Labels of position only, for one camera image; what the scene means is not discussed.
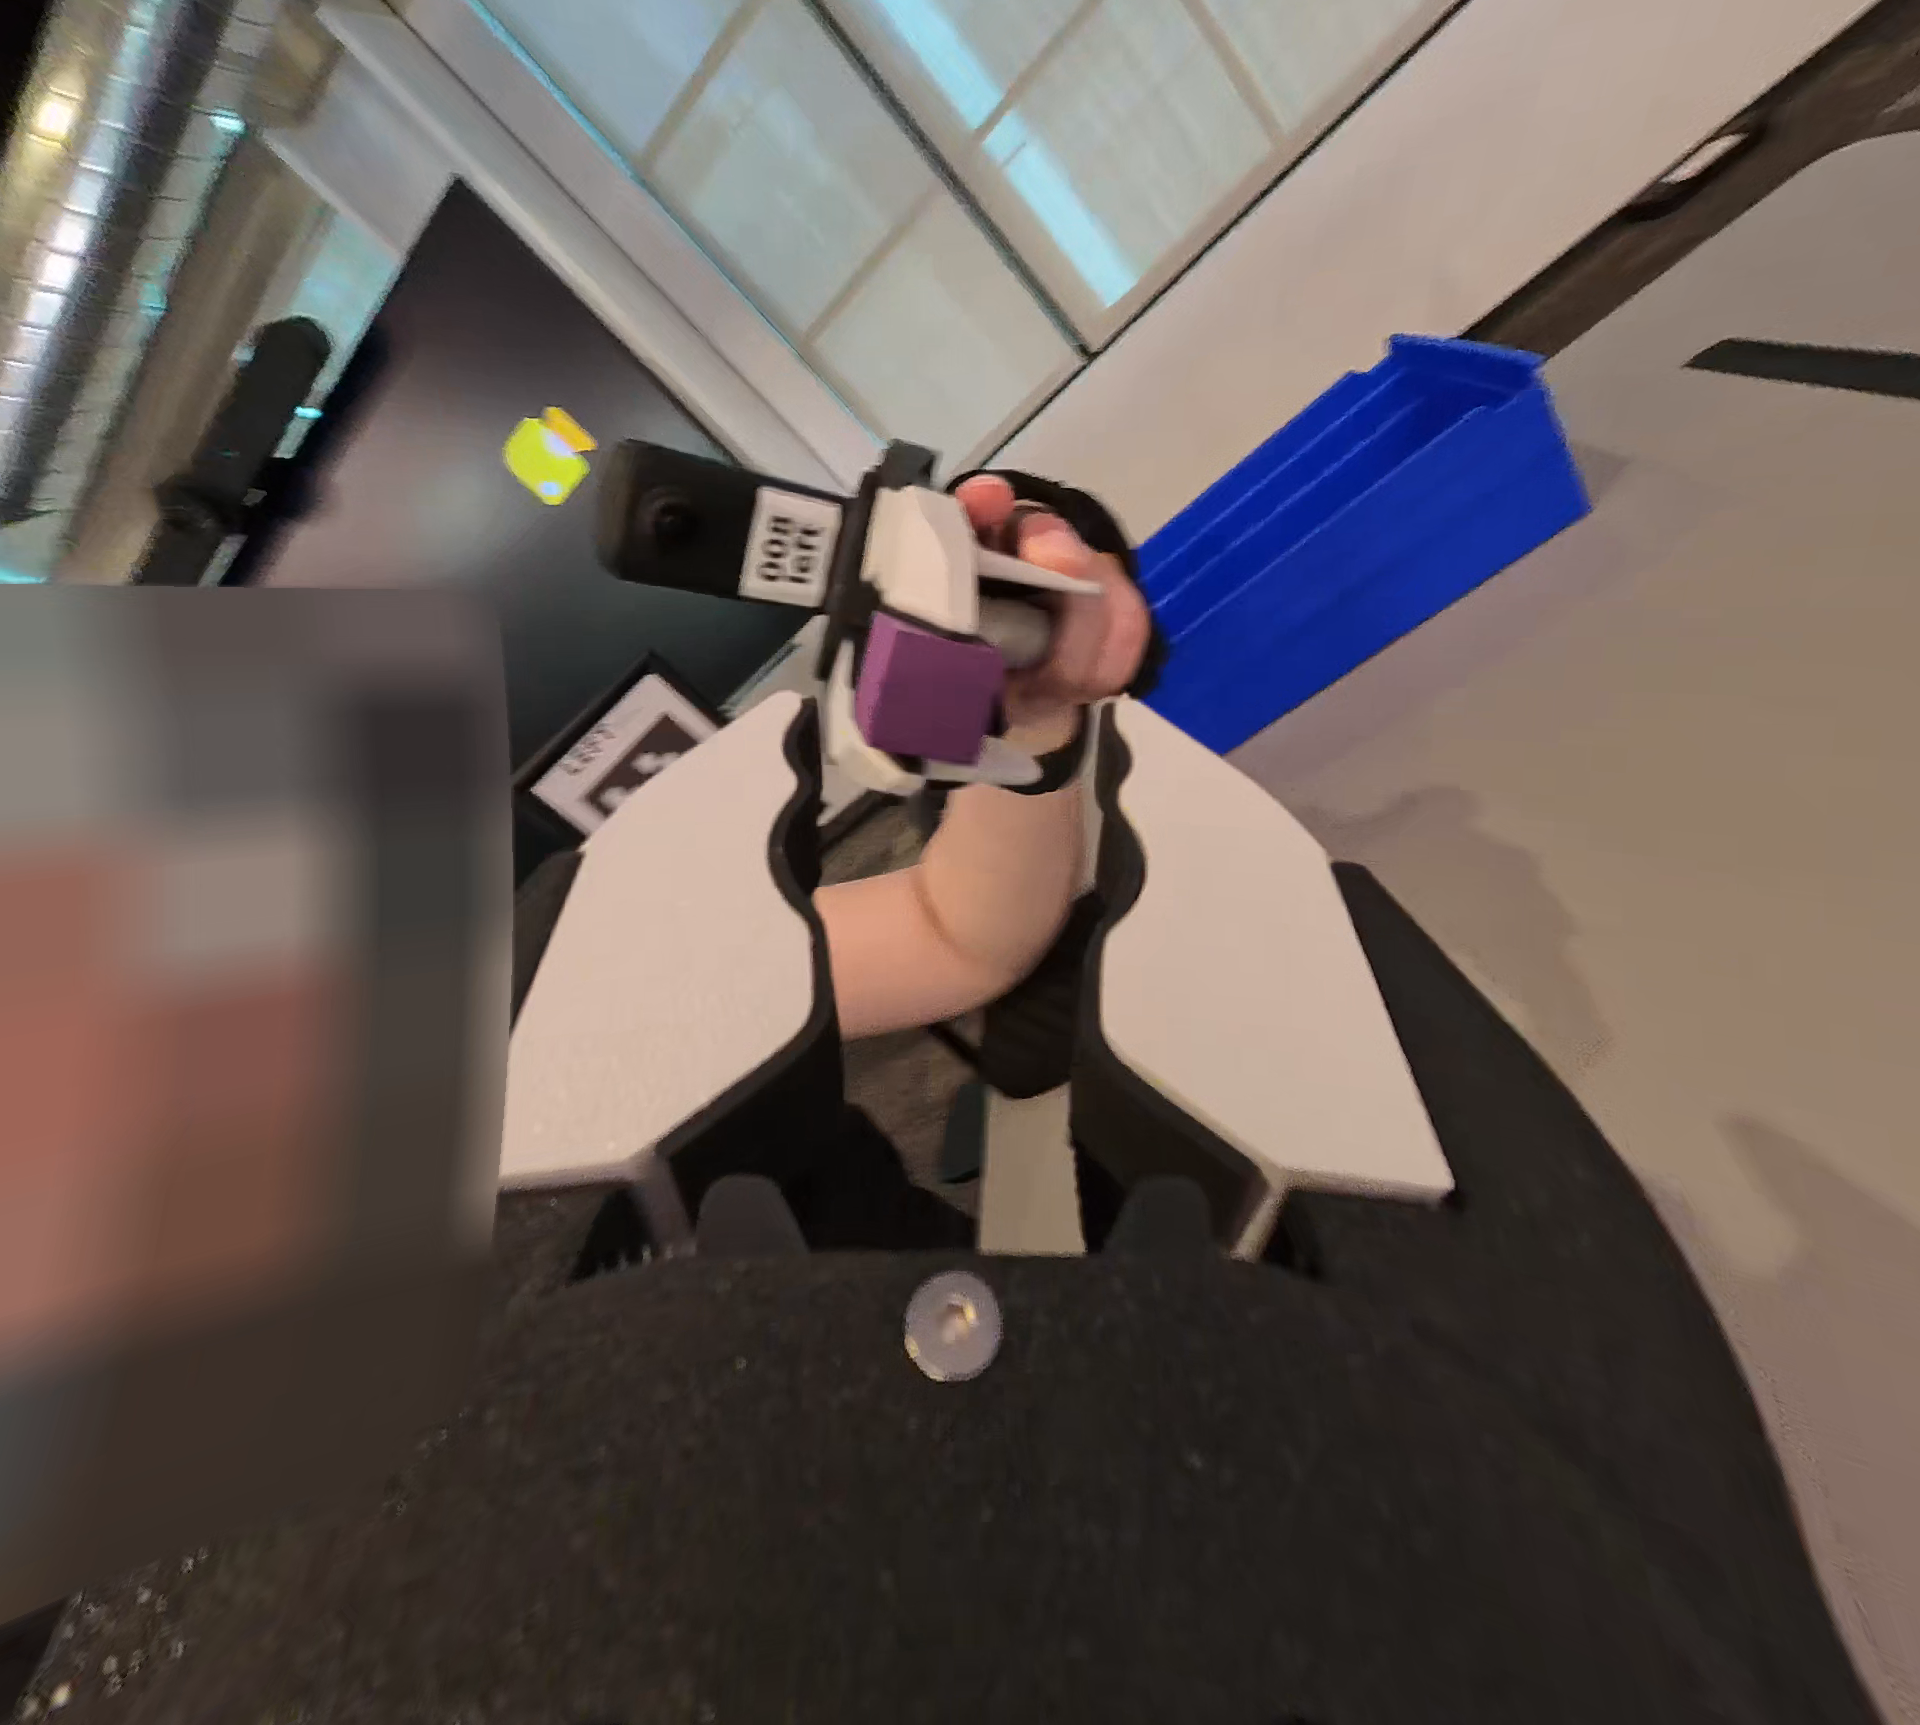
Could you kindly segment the person's left hand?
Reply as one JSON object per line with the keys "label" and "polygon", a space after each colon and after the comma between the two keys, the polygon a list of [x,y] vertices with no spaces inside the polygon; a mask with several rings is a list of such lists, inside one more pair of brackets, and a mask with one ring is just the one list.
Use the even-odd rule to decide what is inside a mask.
{"label": "person's left hand", "polygon": [[975,538],[998,557],[1097,587],[1051,600],[1047,656],[1007,681],[1008,733],[1071,722],[1153,672],[1163,639],[1137,587],[1134,543],[1093,492],[1030,472],[975,472],[952,495]]}

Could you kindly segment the blue plastic bin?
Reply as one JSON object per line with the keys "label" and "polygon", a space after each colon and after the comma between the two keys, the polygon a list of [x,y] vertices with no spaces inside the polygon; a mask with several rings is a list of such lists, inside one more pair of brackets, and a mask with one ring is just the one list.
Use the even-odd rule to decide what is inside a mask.
{"label": "blue plastic bin", "polygon": [[1143,542],[1143,699],[1234,751],[1590,509],[1537,352],[1391,337]]}

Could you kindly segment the black wall screen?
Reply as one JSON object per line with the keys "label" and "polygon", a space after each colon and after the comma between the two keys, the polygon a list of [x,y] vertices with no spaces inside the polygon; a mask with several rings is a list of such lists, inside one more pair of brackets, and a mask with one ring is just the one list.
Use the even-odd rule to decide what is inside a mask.
{"label": "black wall screen", "polygon": [[588,302],[453,182],[226,585],[472,596],[499,622],[519,763],[642,656],[722,703],[778,625],[612,581],[593,553],[593,492],[548,502],[506,464],[514,426],[546,409],[600,446],[642,440],[730,462]]}

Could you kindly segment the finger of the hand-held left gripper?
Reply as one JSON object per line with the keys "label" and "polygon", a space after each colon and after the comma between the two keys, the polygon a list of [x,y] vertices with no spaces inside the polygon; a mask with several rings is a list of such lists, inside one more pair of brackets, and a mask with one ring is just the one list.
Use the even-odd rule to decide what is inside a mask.
{"label": "finger of the hand-held left gripper", "polygon": [[838,642],[820,689],[823,759],[867,794],[916,794],[923,773],[876,750],[856,725],[854,642]]}
{"label": "finger of the hand-held left gripper", "polygon": [[876,491],[861,578],[881,611],[932,629],[977,629],[977,535],[952,492]]}

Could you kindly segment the white partition panel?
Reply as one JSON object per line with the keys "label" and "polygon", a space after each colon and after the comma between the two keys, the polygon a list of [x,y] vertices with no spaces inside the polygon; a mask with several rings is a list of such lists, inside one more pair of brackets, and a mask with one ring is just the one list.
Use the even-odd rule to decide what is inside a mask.
{"label": "white partition panel", "polygon": [[1882,0],[1468,0],[1002,451],[1149,535],[1388,337],[1456,336]]}

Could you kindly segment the purple wooden cube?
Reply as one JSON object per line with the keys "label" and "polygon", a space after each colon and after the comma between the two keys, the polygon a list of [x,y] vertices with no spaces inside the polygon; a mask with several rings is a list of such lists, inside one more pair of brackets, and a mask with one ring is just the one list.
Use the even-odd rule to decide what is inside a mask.
{"label": "purple wooden cube", "polygon": [[856,666],[850,719],[876,751],[974,766],[996,733],[1004,681],[998,644],[880,610]]}

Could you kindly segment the silver ceiling duct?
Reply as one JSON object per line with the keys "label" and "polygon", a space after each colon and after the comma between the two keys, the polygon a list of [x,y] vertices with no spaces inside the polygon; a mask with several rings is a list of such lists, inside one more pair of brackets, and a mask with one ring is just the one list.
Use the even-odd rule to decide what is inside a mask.
{"label": "silver ceiling duct", "polygon": [[5,154],[5,526],[110,441],[283,6],[54,3]]}

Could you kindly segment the yellow tag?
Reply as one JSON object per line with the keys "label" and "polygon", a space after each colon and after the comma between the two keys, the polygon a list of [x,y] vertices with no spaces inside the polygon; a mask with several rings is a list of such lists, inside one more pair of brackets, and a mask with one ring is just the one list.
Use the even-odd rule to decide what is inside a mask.
{"label": "yellow tag", "polygon": [[596,440],[558,406],[523,417],[500,450],[509,476],[546,509],[565,505],[588,481]]}

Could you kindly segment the framed printed marker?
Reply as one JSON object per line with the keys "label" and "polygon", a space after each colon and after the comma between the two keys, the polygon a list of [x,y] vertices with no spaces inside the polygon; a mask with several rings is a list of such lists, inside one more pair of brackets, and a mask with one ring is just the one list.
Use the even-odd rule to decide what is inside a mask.
{"label": "framed printed marker", "polygon": [[516,816],[585,843],[727,722],[666,658],[646,653],[516,773]]}

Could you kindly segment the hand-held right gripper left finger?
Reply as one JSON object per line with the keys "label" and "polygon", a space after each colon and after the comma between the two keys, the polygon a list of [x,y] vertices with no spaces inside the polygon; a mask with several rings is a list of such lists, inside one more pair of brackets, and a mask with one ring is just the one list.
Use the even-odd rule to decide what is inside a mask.
{"label": "hand-held right gripper left finger", "polygon": [[503,1194],[626,1186],[668,1243],[725,1178],[815,1172],[847,1111],[820,806],[815,703],[778,690],[579,848],[509,1040]]}

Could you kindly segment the person's left forearm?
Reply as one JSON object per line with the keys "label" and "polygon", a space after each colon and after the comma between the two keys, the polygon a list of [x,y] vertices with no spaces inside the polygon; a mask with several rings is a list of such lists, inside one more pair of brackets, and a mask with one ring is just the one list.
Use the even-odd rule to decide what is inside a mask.
{"label": "person's left forearm", "polygon": [[1056,787],[961,784],[915,864],[820,888],[843,1040],[967,1015],[1038,968],[1087,885],[1085,758],[1099,705],[1017,732],[1065,769]]}

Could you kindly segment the black desk flap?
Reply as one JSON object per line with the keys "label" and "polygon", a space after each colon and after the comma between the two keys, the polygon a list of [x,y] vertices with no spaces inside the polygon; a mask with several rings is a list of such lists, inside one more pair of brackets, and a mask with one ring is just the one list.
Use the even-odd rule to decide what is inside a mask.
{"label": "black desk flap", "polygon": [[1892,347],[1723,337],[1690,357],[1686,369],[1762,383],[1918,401],[1920,357],[1913,350]]}

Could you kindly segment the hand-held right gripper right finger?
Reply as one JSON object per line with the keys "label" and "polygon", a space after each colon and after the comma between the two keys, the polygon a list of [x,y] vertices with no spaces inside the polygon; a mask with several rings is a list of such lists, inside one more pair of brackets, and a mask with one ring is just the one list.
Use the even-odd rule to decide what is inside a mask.
{"label": "hand-held right gripper right finger", "polygon": [[1328,854],[1140,702],[1099,711],[1071,1139],[1125,1191],[1184,1178],[1258,1257],[1289,1194],[1436,1207],[1452,1167]]}

